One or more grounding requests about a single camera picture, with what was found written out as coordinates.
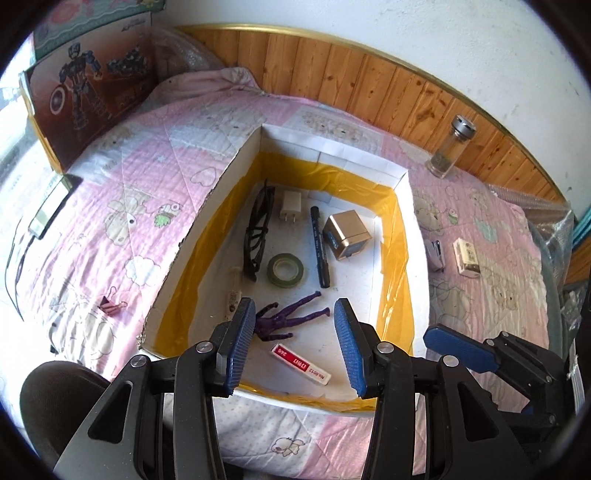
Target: glass tea bottle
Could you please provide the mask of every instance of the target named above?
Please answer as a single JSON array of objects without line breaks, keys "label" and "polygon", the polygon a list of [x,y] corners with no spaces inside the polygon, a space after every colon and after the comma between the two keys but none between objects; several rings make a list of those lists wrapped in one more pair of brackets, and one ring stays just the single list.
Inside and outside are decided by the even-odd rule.
[{"label": "glass tea bottle", "polygon": [[476,133],[476,125],[461,115],[452,120],[452,128],[431,159],[425,166],[442,179],[452,169],[453,164],[462,154],[468,142]]}]

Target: eyeglasses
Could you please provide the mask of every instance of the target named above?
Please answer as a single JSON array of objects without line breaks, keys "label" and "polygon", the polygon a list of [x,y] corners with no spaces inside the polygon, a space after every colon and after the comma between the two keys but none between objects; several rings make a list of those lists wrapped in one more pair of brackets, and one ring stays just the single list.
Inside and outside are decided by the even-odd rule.
[{"label": "eyeglasses", "polygon": [[262,255],[265,251],[265,237],[275,202],[275,187],[268,187],[267,181],[257,194],[251,210],[251,219],[244,234],[244,265],[243,273],[252,281],[256,281],[256,272],[261,268]]}]

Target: round shield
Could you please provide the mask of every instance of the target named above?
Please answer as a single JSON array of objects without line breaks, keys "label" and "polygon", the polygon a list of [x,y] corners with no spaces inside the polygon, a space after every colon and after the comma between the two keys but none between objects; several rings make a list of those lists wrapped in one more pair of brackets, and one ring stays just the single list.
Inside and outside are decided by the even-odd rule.
[{"label": "round shield", "polygon": [[53,90],[51,94],[51,98],[49,99],[49,110],[54,115],[57,115],[61,112],[61,109],[64,108],[64,104],[66,103],[66,91],[63,87],[57,87]]}]

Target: cloud print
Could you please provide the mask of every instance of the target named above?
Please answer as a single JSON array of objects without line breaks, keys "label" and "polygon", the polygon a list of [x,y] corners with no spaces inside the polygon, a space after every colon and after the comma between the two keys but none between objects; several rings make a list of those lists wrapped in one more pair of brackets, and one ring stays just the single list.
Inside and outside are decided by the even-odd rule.
[{"label": "cloud print", "polygon": [[125,275],[140,287],[153,287],[160,277],[160,265],[156,265],[151,258],[137,255],[125,264]]}]

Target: purple figurine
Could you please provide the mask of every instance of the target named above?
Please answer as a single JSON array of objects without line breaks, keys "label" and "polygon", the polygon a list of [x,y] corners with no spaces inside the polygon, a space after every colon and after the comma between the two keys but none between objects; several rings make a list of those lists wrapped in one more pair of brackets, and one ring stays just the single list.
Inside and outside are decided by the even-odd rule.
[{"label": "purple figurine", "polygon": [[309,322],[310,320],[314,320],[315,318],[320,317],[321,315],[330,315],[330,308],[326,307],[324,310],[319,312],[310,313],[305,317],[296,317],[296,318],[287,318],[288,315],[294,313],[298,308],[302,305],[305,305],[309,301],[314,300],[316,297],[320,297],[322,293],[319,291],[314,292],[312,295],[308,295],[301,300],[298,300],[291,305],[288,305],[280,312],[276,313],[272,317],[263,317],[271,309],[276,309],[279,304],[277,302],[271,303],[261,309],[259,312],[256,313],[256,322],[255,322],[255,333],[263,342],[270,342],[272,340],[284,340],[286,338],[291,338],[294,336],[293,333],[277,333],[272,334],[275,330],[279,330],[280,328],[287,328],[287,327],[295,327],[297,325],[301,325],[302,323]]}]

